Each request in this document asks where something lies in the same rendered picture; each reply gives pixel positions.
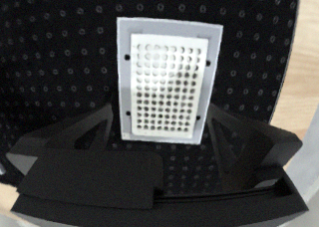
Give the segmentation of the white well plate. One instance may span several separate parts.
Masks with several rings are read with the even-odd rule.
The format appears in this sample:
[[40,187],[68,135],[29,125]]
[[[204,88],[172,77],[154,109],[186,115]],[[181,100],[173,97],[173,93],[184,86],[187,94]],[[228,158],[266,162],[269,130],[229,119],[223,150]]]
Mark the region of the white well plate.
[[192,137],[207,47],[205,38],[131,33],[134,134]]

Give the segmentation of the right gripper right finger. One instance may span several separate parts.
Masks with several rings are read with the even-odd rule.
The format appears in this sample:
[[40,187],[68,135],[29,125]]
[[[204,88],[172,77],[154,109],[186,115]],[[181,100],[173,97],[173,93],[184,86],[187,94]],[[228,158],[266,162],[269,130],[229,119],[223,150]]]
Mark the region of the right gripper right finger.
[[[223,192],[239,190],[256,171],[283,168],[303,145],[294,132],[214,104],[208,104],[206,118]],[[218,122],[244,139],[245,148],[238,159]]]

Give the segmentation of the black perforated optical breadboard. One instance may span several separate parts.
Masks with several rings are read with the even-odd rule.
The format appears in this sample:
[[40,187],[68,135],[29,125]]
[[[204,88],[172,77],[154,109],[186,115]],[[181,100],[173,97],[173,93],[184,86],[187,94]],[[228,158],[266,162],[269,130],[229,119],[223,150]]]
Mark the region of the black perforated optical breadboard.
[[223,25],[209,103],[271,123],[301,0],[0,0],[0,183],[25,175],[6,157],[27,132],[111,104],[106,150],[151,151],[163,194],[223,192],[205,118],[200,142],[123,139],[117,17]]

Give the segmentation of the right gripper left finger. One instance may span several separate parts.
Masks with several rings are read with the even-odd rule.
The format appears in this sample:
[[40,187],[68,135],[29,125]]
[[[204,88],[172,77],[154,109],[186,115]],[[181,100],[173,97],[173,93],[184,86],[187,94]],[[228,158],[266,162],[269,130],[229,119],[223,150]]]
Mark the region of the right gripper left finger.
[[88,150],[106,150],[112,120],[112,107],[107,104],[90,112],[25,133],[17,143],[75,149],[75,140],[101,122],[96,137]]

